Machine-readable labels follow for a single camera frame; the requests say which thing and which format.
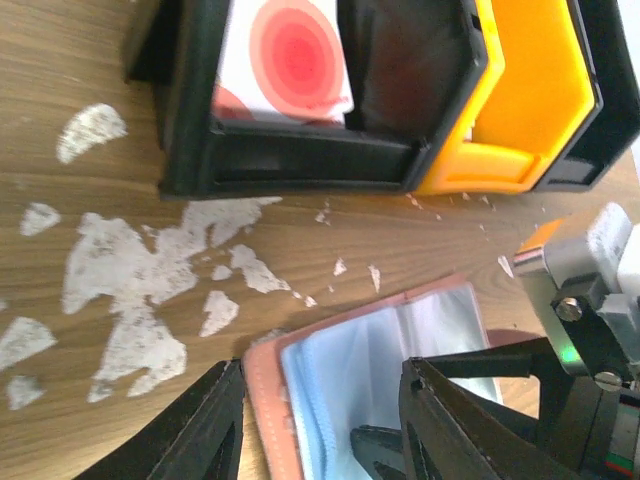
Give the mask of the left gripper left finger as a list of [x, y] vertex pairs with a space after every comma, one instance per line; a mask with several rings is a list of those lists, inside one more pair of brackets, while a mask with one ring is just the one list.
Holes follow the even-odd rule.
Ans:
[[244, 395], [240, 361], [220, 361], [136, 435], [77, 477], [236, 479]]

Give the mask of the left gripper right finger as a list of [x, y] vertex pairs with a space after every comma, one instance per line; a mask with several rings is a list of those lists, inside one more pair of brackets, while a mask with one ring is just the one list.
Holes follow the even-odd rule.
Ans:
[[429, 362], [402, 365], [399, 393], [409, 479], [578, 479], [505, 428]]

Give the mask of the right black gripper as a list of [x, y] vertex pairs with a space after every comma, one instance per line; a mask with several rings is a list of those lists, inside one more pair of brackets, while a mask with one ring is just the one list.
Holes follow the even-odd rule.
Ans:
[[545, 338], [431, 357], [425, 378], [540, 381], [537, 443], [580, 475], [639, 472], [639, 299], [604, 284], [543, 290]]

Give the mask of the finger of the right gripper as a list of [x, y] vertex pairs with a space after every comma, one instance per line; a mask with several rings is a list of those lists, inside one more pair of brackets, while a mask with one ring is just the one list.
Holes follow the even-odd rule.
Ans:
[[405, 480], [400, 430], [362, 425], [350, 433], [353, 455], [374, 480]]

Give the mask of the pink card holder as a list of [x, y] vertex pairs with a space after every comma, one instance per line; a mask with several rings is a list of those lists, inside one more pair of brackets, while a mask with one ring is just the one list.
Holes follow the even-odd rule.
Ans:
[[369, 478], [350, 433], [401, 427], [403, 362], [488, 345], [474, 289], [454, 275], [251, 346], [242, 366], [271, 478]]

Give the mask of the red white credit card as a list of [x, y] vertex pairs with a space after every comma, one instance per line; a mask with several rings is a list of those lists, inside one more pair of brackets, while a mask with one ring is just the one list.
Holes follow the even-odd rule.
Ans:
[[232, 1], [212, 95], [219, 119], [342, 128], [354, 108], [335, 1]]

